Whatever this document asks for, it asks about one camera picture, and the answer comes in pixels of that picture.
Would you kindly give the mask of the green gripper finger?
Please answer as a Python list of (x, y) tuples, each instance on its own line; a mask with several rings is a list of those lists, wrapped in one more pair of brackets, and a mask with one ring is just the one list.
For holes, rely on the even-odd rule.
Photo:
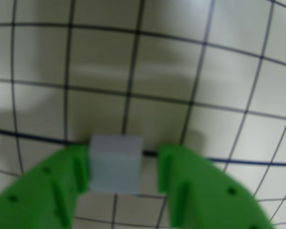
[(246, 188), (184, 146), (159, 147), (158, 190), (167, 195), (173, 229), (273, 227)]
[(0, 229), (71, 229), (88, 189), (88, 146), (67, 146), (1, 192)]

